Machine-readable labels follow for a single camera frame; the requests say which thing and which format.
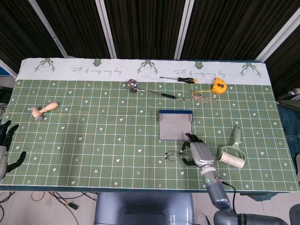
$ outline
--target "black curtain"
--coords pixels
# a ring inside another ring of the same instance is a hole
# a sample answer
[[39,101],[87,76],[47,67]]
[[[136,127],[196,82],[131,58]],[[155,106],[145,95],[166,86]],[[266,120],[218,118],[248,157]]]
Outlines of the black curtain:
[[265,61],[274,95],[300,88],[300,27]]
[[95,0],[37,0],[70,56],[110,59]]
[[299,0],[195,0],[181,59],[254,60]]
[[0,59],[19,72],[26,58],[62,57],[27,0],[0,1]]
[[184,0],[106,0],[119,59],[174,59]]

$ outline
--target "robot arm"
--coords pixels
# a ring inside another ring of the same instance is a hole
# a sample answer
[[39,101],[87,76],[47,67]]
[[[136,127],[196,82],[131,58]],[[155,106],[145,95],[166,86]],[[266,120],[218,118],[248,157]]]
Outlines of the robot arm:
[[201,169],[201,175],[205,182],[206,189],[210,195],[212,204],[220,211],[214,215],[215,225],[288,225],[277,217],[269,217],[256,214],[235,214],[228,196],[223,188],[222,181],[213,166],[214,159],[206,143],[199,140],[196,135],[186,134],[190,142],[182,145],[182,151],[186,147],[191,148],[193,161],[182,159],[188,165],[196,165]]
[[0,179],[3,179],[6,173],[9,173],[13,169],[19,167],[26,157],[26,152],[23,151],[15,163],[8,165],[9,146],[15,131],[19,127],[19,125],[15,125],[7,132],[10,123],[11,121],[9,120],[5,124],[0,125]]

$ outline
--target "lint roller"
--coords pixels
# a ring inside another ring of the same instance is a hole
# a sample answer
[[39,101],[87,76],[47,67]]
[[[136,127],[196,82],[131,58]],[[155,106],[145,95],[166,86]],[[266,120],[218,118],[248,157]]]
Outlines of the lint roller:
[[[240,143],[240,127],[236,126],[233,130],[234,132],[234,144],[231,146],[224,146],[218,154],[218,159],[220,162],[227,163],[239,169],[243,168],[246,160],[246,154],[239,148]],[[240,157],[234,156],[229,151],[236,151]]]

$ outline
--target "wooden hammer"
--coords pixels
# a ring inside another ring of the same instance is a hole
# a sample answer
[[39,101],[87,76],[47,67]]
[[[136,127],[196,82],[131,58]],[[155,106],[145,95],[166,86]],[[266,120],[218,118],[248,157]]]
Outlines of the wooden hammer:
[[41,121],[43,119],[42,113],[46,113],[52,109],[55,109],[58,107],[58,103],[57,102],[51,102],[49,105],[46,105],[44,108],[42,108],[41,110],[38,110],[37,107],[32,107],[31,111],[32,111],[32,115],[35,118],[36,121]]

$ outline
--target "stainless steel ladle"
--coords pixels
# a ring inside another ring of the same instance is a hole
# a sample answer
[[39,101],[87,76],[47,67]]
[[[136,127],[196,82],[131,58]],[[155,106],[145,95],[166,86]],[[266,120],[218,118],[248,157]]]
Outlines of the stainless steel ladle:
[[173,96],[173,95],[168,95],[168,94],[164,94],[164,93],[158,93],[158,92],[155,92],[155,91],[152,91],[152,90],[143,90],[143,89],[140,89],[139,86],[138,86],[138,82],[136,80],[134,80],[134,79],[130,79],[128,81],[127,88],[132,93],[136,93],[137,91],[140,90],[140,91],[152,93],[152,94],[155,94],[155,95],[160,95],[160,96],[163,96],[165,98],[178,99],[176,96]]

